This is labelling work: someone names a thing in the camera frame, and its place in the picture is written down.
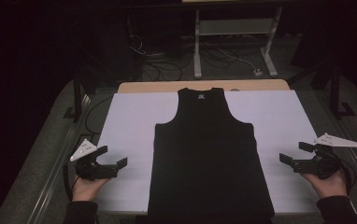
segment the person's hand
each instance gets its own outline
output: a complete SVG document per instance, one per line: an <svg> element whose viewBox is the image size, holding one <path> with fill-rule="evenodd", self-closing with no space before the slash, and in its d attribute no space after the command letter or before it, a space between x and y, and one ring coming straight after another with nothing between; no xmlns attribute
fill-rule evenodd
<svg viewBox="0 0 357 224"><path fill-rule="evenodd" d="M316 175L301 174L301 176L310 182L321 199L330 196L348 196L345 179L340 171L325 180L320 180Z"/></svg>
<svg viewBox="0 0 357 224"><path fill-rule="evenodd" d="M73 188L73 202L93 201L99 192L110 179L96 179L94 181L79 178Z"/></svg>

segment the tank top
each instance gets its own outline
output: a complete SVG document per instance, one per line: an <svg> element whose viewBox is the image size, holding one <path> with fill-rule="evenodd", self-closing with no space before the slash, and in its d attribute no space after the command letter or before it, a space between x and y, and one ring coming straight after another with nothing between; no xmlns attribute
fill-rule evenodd
<svg viewBox="0 0 357 224"><path fill-rule="evenodd" d="M178 111L155 125L148 223L271 223L253 126L224 91L182 89Z"/></svg>

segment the white paper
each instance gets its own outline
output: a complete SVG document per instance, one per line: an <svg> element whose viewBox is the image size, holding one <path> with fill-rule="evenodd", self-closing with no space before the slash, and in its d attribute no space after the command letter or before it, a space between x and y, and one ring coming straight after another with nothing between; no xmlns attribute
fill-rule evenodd
<svg viewBox="0 0 357 224"><path fill-rule="evenodd" d="M312 187L278 159L279 153L294 159L313 157L298 148L298 142L313 144L316 134L295 91L226 91L225 98L236 119L254 126L275 212L317 212L318 196ZM99 192L99 210L147 213L155 124L175 117L178 101L176 92L114 95L98 144L108 146L108 153L98 162L114 164L128 157L128 165Z"/></svg>

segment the table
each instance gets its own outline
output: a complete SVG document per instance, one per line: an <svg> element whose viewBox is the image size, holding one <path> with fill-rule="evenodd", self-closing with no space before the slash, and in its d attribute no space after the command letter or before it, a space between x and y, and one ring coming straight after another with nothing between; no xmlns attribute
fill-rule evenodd
<svg viewBox="0 0 357 224"><path fill-rule="evenodd" d="M122 84L111 102L98 143L99 147L108 146L108 153L98 161L111 164L128 157L128 166L99 192L96 201L100 211L147 214L153 128L175 116L176 91L183 87L223 87L233 116L254 125L260 162L277 214L317 213L314 190L291 167L278 161L280 152L297 159L312 158L298 149L298 142L313 143L316 139L295 92L283 80Z"/></svg>
<svg viewBox="0 0 357 224"><path fill-rule="evenodd" d="M196 79L202 78L201 59L199 54L199 36L200 35L243 35L243 34L268 34L268 39L264 47L260 48L269 76L277 77L278 72L269 55L272 47L272 40L278 28L278 21L283 7L277 7L275 16L271 19L246 19L246 20L229 20L229 21L200 21L199 9L196 10L195 16L195 49L193 54L193 75ZM254 75L260 76L262 71L254 67Z"/></svg>

